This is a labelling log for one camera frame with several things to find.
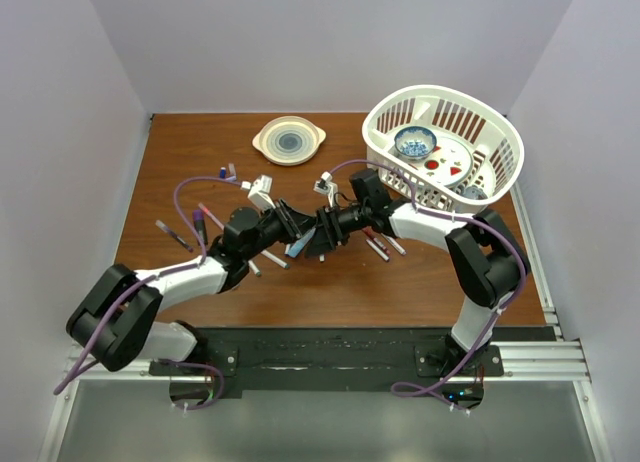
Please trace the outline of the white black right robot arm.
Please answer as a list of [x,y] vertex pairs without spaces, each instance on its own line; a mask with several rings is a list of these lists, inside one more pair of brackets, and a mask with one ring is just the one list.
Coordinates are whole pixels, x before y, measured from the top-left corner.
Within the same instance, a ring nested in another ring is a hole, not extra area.
[[452,372],[469,374],[481,362],[480,350],[488,345],[499,313],[526,281],[530,271],[526,254],[491,209],[449,215],[407,198],[392,198],[373,169],[354,173],[350,184],[355,198],[341,207],[331,173],[323,173],[315,182],[314,190],[326,196],[328,204],[316,213],[305,255],[325,255],[365,228],[447,252],[465,298],[445,337],[441,360]]

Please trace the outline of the white pen lavender cap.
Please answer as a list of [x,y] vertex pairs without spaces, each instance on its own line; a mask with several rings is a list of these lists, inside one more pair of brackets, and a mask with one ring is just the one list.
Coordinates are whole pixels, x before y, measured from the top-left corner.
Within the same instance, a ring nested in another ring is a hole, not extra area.
[[396,250],[400,255],[406,256],[406,250],[394,239],[393,237],[382,234],[388,243]]

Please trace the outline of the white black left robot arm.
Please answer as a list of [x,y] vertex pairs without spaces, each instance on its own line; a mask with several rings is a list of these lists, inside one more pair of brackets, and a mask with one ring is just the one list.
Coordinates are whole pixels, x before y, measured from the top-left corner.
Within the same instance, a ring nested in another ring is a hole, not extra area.
[[165,335],[155,323],[164,308],[239,285],[248,261],[276,243],[293,243],[315,226],[316,217],[280,200],[261,213],[234,210],[205,257],[155,270],[109,267],[67,321],[66,332],[111,372],[142,358],[171,358],[185,374],[200,372],[207,350],[191,331],[187,340],[153,349]]

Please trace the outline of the red transparent pen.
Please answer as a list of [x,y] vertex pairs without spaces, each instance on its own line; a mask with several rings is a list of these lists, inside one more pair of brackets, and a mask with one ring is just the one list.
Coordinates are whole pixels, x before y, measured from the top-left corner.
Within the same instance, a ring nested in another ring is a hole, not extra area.
[[368,237],[368,239],[376,244],[385,254],[389,255],[389,249],[387,246],[371,231],[369,228],[363,228],[362,232]]

